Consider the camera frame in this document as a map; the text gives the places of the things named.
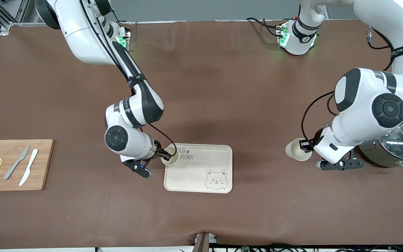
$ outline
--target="pot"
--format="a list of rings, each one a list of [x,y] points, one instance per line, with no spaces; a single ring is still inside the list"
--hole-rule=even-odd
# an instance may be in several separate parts
[[[363,142],[359,148],[376,164],[403,169],[403,123],[386,135]]]

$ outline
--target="bear drawing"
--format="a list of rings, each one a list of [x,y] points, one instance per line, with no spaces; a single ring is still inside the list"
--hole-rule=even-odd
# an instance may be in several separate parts
[[[208,170],[206,175],[208,175],[208,177],[206,178],[205,186],[208,189],[212,188],[213,190],[225,190],[225,188],[228,187],[227,172],[225,170],[220,172]]]

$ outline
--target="robotic arm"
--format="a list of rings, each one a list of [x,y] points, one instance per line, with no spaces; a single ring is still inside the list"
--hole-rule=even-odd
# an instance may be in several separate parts
[[[390,44],[392,72],[355,68],[337,82],[334,91],[339,115],[312,140],[301,142],[336,164],[362,142],[387,134],[403,122],[403,0],[301,0],[298,19],[283,24],[279,45],[295,55],[306,53],[323,21],[318,5],[354,4],[356,16],[384,35]]]
[[[104,15],[111,11],[109,0],[36,0],[35,7],[45,23],[61,29],[74,56],[87,64],[113,64],[125,76],[132,95],[105,111],[105,144],[132,171],[151,177],[150,159],[172,155],[160,143],[139,131],[158,121],[164,105],[145,75],[125,49],[129,31]]]

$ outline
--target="white tray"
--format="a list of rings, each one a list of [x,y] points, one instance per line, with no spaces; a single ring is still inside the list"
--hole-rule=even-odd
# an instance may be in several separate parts
[[[232,190],[232,149],[228,145],[177,143],[178,159],[164,172],[164,188],[194,193]]]

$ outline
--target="silver knife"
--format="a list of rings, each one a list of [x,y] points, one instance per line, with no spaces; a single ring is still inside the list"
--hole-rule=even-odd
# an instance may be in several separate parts
[[[34,149],[32,151],[32,154],[30,155],[30,160],[29,160],[29,164],[27,165],[26,171],[24,172],[23,178],[20,181],[19,186],[22,186],[24,184],[24,182],[26,182],[27,178],[30,175],[30,167],[32,166],[32,163],[34,162],[35,157],[38,154],[38,149]]]
[[[23,153],[21,153],[21,156],[18,158],[15,164],[13,164],[13,166],[6,172],[6,174],[3,177],[4,180],[10,178],[18,163],[21,162],[26,157],[28,151],[29,151],[29,145],[26,146],[26,149],[24,149]]]

